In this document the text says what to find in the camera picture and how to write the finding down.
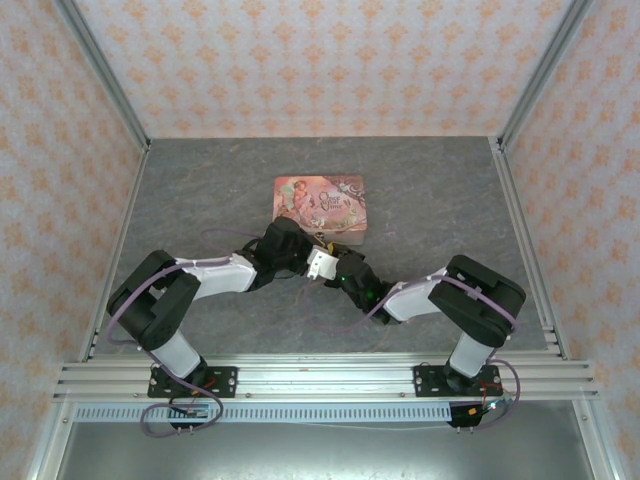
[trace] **black mounting plate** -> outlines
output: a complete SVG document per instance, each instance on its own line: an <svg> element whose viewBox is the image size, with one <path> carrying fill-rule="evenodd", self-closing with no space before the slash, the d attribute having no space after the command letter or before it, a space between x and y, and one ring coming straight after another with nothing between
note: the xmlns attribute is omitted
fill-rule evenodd
<svg viewBox="0 0 640 480"><path fill-rule="evenodd" d="M444 365L418 365L413 367L413 387L416 397L459 397L449 385L444 375ZM500 378L500 370L495 365L485 365L478 373L476 383L469 388L466 396L482 397L482 383L498 384L495 379ZM488 397L502 395L502 387L490 386L487 388Z"/></svg>
<svg viewBox="0 0 640 480"><path fill-rule="evenodd" d="M219 398L234 398L238 386L238 367L207 367L207 382L213 381L207 388ZM149 398L185 398L192 397L191 391L175 382L160 367L151 368L149 380Z"/></svg>

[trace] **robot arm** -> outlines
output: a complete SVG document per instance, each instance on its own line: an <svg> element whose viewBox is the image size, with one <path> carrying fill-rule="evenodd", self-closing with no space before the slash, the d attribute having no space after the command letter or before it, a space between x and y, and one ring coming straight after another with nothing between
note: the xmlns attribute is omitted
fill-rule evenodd
<svg viewBox="0 0 640 480"><path fill-rule="evenodd" d="M289 271L325 285L341 288L365 313L380 324L397 324L416 315L443 312L463 330L445 366L448 386L465 395L487 359L500 348L513 325L474 295L443 281L463 282L467 290L482 293L515 317L525 300L515 283L465 256L456 256L443 269L416 282L380 280L364 262L364 255L348 247L319 240L299 225L278 217L264 237L245 245L229 257L209 260L173 258L162 250L151 253L114 292L107 304L110 315L173 374L190 384L206 384L206 362L179 331L192 301L223 292L249 292L269 284L276 273ZM185 265L153 283L162 295L149 289L120 312L124 302L151 276L176 264Z"/></svg>

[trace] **box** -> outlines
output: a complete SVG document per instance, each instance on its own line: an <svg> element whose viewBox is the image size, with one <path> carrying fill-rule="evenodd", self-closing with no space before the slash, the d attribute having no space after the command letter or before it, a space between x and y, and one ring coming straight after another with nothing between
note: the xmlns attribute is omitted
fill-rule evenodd
<svg viewBox="0 0 640 480"><path fill-rule="evenodd" d="M360 175L278 177L273 217L292 218L325 242L361 245L367 231Z"/></svg>

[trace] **floral wallpaper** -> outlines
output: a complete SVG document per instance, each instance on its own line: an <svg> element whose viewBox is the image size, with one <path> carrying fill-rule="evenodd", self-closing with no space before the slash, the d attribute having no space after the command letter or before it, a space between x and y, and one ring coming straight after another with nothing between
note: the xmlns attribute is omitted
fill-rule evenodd
<svg viewBox="0 0 640 480"><path fill-rule="evenodd" d="M571 353L640 472L640 3L594 4L509 159Z"/></svg>
<svg viewBox="0 0 640 480"><path fill-rule="evenodd" d="M22 479L139 152L51 0L0 3L0 82L0 477Z"/></svg>
<svg viewBox="0 0 640 480"><path fill-rule="evenodd" d="M151 138L498 135L570 0L79 0Z"/></svg>

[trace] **wall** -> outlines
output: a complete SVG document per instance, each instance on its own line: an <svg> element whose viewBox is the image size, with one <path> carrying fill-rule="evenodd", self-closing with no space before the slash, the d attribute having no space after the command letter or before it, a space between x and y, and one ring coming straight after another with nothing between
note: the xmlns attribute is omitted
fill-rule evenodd
<svg viewBox="0 0 640 480"><path fill-rule="evenodd" d="M570 0L80 0L152 138L497 135Z"/></svg>
<svg viewBox="0 0 640 480"><path fill-rule="evenodd" d="M0 465L24 478L138 162L51 0L0 4Z"/></svg>
<svg viewBox="0 0 640 480"><path fill-rule="evenodd" d="M571 353L640 472L640 4L597 1L509 153Z"/></svg>

